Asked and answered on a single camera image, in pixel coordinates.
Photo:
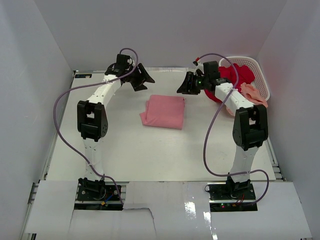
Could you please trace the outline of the pink t shirt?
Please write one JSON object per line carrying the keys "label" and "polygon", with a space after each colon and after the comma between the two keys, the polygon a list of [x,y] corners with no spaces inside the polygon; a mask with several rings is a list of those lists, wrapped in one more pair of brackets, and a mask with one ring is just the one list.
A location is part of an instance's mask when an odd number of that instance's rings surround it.
{"label": "pink t shirt", "polygon": [[153,94],[140,113],[144,126],[181,130],[184,125],[185,98]]}

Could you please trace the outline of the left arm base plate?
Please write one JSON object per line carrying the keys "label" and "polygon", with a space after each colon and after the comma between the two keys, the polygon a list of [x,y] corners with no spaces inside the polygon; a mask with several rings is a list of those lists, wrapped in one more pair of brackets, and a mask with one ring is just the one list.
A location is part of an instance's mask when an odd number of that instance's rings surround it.
{"label": "left arm base plate", "polygon": [[101,182],[91,188],[78,184],[74,209],[87,211],[122,211],[125,202],[124,185]]}

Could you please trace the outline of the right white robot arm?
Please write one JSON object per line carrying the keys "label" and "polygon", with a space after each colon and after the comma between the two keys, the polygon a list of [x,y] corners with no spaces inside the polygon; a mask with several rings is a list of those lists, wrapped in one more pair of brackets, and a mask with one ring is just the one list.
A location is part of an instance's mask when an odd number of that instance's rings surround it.
{"label": "right white robot arm", "polygon": [[205,62],[202,68],[187,71],[176,92],[198,95],[203,90],[212,92],[234,115],[232,137],[236,150],[221,193],[236,200],[249,190],[255,155],[268,138],[267,109],[262,104],[256,105],[247,100],[228,78],[221,77],[217,61]]}

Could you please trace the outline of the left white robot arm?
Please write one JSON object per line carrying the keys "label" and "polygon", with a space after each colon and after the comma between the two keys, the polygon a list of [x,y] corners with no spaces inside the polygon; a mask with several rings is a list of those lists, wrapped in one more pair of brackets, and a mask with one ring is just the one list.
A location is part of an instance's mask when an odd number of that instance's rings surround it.
{"label": "left white robot arm", "polygon": [[136,64],[129,55],[119,53],[116,62],[104,73],[101,86],[87,100],[80,100],[77,104],[77,130],[83,139],[86,157],[85,177],[80,178],[79,183],[95,200],[102,200],[107,193],[102,177],[101,148],[109,128],[106,107],[123,84],[130,83],[133,90],[138,92],[147,89],[145,82],[155,81],[143,64]]}

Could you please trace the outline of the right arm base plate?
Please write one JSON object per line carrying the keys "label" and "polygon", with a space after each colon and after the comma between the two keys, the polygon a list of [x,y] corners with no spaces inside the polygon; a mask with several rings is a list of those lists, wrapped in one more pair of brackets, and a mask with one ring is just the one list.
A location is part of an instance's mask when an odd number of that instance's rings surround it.
{"label": "right arm base plate", "polygon": [[236,193],[227,191],[226,184],[207,184],[204,191],[209,193],[211,213],[257,212],[256,194],[251,183],[245,190]]}

